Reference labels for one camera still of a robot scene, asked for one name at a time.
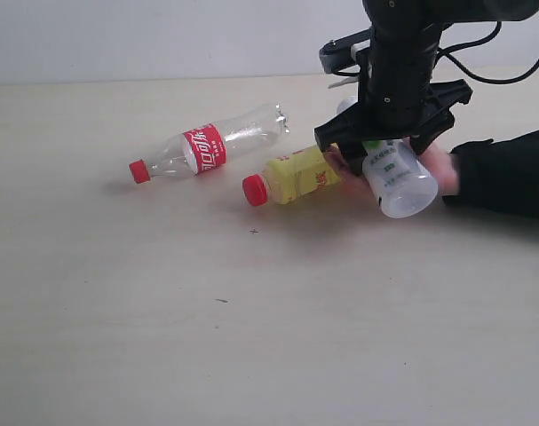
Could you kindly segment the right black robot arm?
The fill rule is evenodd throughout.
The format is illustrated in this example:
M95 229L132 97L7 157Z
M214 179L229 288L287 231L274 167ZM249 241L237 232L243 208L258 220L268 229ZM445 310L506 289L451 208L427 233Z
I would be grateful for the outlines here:
M325 73L356 79L357 102L314 130L318 147L337 145L357 176L370 155L365 143L410 138L413 152L422 154L454 126L451 107L470 101L466 81L432 81L439 59L457 50L440 48L446 29L527 20L539 12L539 1L366 1L363 7L370 27L319 52Z

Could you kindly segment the black sleeved forearm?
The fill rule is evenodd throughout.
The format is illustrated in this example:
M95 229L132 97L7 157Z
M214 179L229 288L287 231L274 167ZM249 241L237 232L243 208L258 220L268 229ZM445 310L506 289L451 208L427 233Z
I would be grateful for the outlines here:
M539 130L499 142L466 142L451 156L458 188L443 197L446 205L539 219Z

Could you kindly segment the person's open bare hand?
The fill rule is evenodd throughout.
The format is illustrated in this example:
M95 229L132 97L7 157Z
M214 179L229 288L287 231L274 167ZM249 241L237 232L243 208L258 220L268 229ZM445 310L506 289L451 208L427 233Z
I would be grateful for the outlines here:
M363 176L356 176L343 158L339 149L330 146L323 154L325 161L344 181L344 183L358 195L372 197L373 193L368 181ZM459 176L454 156L431 144L419 156L419 161L426 167L438 182L439 195L454 196L459 192Z

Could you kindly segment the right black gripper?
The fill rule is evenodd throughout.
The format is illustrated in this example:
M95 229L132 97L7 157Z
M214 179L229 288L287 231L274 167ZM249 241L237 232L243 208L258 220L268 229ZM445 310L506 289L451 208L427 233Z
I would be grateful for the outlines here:
M421 26L409 34L370 28L367 79L362 106L354 104L314 129L324 153L336 145L350 171L362 175L364 141L409 137L416 155L455 124L450 108L470 102L463 80L430 83L442 26Z

